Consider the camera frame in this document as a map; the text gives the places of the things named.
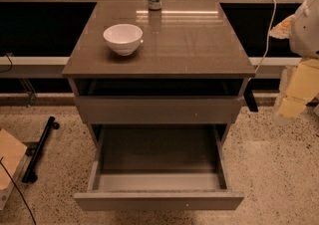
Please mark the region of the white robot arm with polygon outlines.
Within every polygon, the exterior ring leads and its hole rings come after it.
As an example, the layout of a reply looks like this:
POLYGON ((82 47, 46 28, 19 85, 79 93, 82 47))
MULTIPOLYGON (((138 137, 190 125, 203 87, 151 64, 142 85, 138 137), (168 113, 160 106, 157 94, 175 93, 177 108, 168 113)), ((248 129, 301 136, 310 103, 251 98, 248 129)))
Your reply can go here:
POLYGON ((302 60, 293 69, 278 113, 293 119, 319 94, 319 0, 305 0, 296 10, 289 45, 302 60))

